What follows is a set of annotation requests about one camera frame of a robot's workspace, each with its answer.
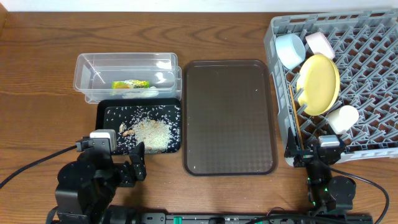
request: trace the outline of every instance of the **scattered rice grains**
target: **scattered rice grains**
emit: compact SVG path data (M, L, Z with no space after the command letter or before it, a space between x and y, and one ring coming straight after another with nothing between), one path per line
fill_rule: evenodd
M155 121L148 118L134 124L130 130L123 132L123 137L131 136L137 142L144 142L146 151L164 151L173 137L171 126L164 121Z

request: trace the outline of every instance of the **dish rack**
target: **dish rack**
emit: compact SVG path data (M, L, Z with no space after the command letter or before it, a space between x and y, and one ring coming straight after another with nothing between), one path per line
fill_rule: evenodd
M301 131L302 142L297 144L301 150L318 136L327 134L327 113L309 116L303 112L306 106L297 103L302 90L295 88L302 64L293 70L285 68L276 54L275 39L284 34L298 35L309 58L313 54L305 36L322 32L335 51L333 61L340 73L340 92L329 111L343 105L359 111L358 122L340 136L347 147L338 162L398 157L397 17L398 11L390 10L281 16L271 20L264 45L275 84L277 119L284 146L289 128L294 136ZM290 98L289 85L295 102ZM297 109L299 126L292 103Z

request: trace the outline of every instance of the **black cable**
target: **black cable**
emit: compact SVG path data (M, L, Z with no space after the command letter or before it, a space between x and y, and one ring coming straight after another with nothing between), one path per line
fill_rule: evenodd
M26 165L26 166L20 168L19 170L15 171L15 172L12 173L10 176L8 176L3 182L1 182L1 184L0 184L0 189L2 189L2 188L5 186L6 183L8 183L12 178L14 178L16 175L20 174L20 173L23 172L24 170L29 169L29 168L31 168L32 166L36 166L37 164L40 164L40 163L42 163L42 162L44 162L44 161L47 161L47 160L49 160L49 159L51 159L51 158L54 158L55 156L59 156L59 155L61 155L61 154L64 153L64 152L71 151L72 149L74 149L74 148L76 148L76 147L77 147L77 146L68 147L68 148L66 148L66 149L63 149L63 150L61 150L61 151L59 151L59 152L56 152L56 153L54 153L54 154L52 154L52 155L49 155L49 156L44 157L44 158L42 158L42 159L39 159L39 160L37 160L37 161L35 161L35 162L29 164L29 165Z
M359 177L359 176L354 175L354 174L350 174L350 173L347 173L347 172L343 172L343 171L340 171L340 170L336 170L336 169L334 169L334 168L332 168L332 167L326 165L324 162L322 162L322 160L321 160L320 158L319 158L319 161L320 161L320 164L321 164L324 168L330 169L331 171L336 172L336 173L338 173L338 174L346 175L347 177L352 177L352 178L361 180L361 181L363 181L363 182L365 182L365 183L367 183L367 184L370 184L370 185L372 185L372 186L374 186L374 187L377 187L379 190L381 190L381 191L383 192L383 194L384 194L384 196L385 196L385 198L386 198L386 205L384 206L384 209L383 209L383 211L382 211L380 217L379 217L379 218L376 220L376 222L374 223L374 224L379 224L379 223L381 222L381 220L384 218L384 216L386 215L387 210L388 210L388 206L389 206L389 204L390 204L390 197L388 196L387 191L384 190L383 187L381 187L380 185L378 185L377 183L375 183L375 182L373 182L373 181L367 180L367 179L365 179L365 178Z
M281 207L274 207L274 208L272 208L272 209L269 210L269 212L267 213L266 216L269 216L269 214L271 214L271 213L272 213L275 209L277 209L277 208L278 208L278 209L281 209L281 210L283 210L283 211L285 210L284 208L281 208Z
M344 221L334 220L331 218L323 218L323 217L311 217L308 215L293 215L293 214L285 214L285 215L272 215L269 217L261 217L255 220L251 220L246 224L256 224L263 221L269 220L281 220L281 219L291 219L297 221L308 221L308 222L319 222L319 223L327 223L327 224L347 224Z
M54 216L57 213L58 210L58 206L56 206L55 208L51 209L51 211L49 211L49 213L47 214L47 218L45 219L45 224L53 224L54 221Z

